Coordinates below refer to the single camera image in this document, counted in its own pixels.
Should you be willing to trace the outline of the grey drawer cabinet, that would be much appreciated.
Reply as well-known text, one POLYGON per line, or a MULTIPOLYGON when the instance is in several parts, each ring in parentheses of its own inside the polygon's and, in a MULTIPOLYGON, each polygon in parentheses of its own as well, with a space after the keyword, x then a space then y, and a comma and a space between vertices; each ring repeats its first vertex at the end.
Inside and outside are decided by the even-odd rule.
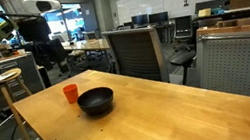
MULTIPOLYGON (((0 59, 0 77, 2 81, 6 81, 7 87, 10 90, 10 97, 15 101, 22 100, 22 98, 28 95, 19 82, 17 82, 16 77, 33 94, 45 88, 32 54, 0 59)), ((7 106, 8 104, 0 89, 0 110, 7 106)))

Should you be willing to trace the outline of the grey mesh office chair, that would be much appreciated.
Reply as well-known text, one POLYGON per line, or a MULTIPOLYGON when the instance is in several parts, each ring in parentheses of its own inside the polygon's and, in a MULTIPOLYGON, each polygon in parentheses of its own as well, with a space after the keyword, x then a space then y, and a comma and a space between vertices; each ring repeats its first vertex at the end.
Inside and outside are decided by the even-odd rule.
POLYGON ((169 82, 167 63, 154 28, 103 33, 119 75, 169 82))

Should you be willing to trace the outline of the black computer monitor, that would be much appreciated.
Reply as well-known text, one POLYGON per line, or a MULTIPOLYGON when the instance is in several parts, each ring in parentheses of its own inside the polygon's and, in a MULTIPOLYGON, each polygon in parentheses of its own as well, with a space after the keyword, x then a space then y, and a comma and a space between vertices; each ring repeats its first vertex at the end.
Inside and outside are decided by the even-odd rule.
POLYGON ((157 24, 157 23, 163 23, 165 21, 168 21, 168 13, 167 12, 149 15, 149 23, 157 24))
POLYGON ((149 21, 148 19, 148 15, 147 14, 143 14, 143 15, 137 15, 137 16, 132 16, 131 17, 131 21, 138 26, 144 26, 145 24, 148 24, 149 21))

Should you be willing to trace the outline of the left black computer monitor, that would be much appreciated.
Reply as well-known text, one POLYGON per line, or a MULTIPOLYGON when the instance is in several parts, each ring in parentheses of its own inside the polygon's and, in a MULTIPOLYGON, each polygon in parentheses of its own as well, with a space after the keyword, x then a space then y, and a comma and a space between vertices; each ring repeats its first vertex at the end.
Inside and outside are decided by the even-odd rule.
POLYGON ((131 17, 131 21, 138 26, 144 26, 145 24, 148 24, 149 21, 148 19, 148 15, 147 14, 143 14, 143 15, 137 15, 137 16, 132 16, 131 17))

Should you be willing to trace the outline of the right black computer monitor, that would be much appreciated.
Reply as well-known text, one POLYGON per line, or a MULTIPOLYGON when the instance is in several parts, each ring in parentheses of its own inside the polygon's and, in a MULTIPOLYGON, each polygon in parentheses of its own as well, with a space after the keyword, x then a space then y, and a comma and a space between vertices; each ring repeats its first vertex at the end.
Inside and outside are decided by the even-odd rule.
POLYGON ((157 24, 157 23, 163 23, 165 21, 168 21, 168 13, 167 12, 149 15, 149 23, 157 24))

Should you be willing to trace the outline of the black office chair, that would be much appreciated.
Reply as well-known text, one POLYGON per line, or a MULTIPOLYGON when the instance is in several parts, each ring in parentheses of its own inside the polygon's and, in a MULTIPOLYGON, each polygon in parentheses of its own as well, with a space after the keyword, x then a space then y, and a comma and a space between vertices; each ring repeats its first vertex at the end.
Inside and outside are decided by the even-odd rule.
POLYGON ((176 56, 173 58, 170 63, 176 66, 182 66, 183 71, 183 79, 182 84, 186 85, 187 83, 187 71, 188 67, 190 67, 193 63, 193 59, 196 57, 195 48, 193 45, 189 45, 187 42, 193 38, 194 29, 192 26, 192 17, 181 16, 175 18, 175 28, 174 28, 174 36, 175 41, 179 41, 181 44, 177 46, 176 56))

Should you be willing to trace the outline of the long light wooden desk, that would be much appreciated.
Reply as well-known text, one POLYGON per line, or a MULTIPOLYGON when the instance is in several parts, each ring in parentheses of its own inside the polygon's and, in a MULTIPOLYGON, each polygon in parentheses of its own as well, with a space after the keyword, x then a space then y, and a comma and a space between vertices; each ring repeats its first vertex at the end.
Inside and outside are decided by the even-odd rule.
POLYGON ((95 51, 95 50, 108 50, 109 44, 105 39, 94 39, 94 40, 81 40, 75 42, 73 45, 65 46, 65 50, 84 50, 84 51, 95 51))

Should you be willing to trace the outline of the orange plastic cup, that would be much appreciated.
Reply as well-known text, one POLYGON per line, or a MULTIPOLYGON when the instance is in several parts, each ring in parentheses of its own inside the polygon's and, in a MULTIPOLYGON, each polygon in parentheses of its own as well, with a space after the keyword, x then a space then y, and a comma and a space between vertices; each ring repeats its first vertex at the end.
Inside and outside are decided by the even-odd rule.
POLYGON ((66 85, 63 88, 64 95, 68 100, 68 103, 73 104, 78 100, 78 90, 77 90, 77 85, 72 84, 72 85, 66 85))

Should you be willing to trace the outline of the black bowl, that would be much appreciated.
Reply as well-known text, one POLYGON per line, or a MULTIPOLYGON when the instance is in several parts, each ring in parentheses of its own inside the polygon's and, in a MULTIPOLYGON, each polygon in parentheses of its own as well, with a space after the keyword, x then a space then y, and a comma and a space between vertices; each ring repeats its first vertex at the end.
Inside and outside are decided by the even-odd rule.
POLYGON ((94 116, 111 109, 113 96, 113 90, 108 87, 92 88, 81 94, 77 103, 84 113, 94 116))

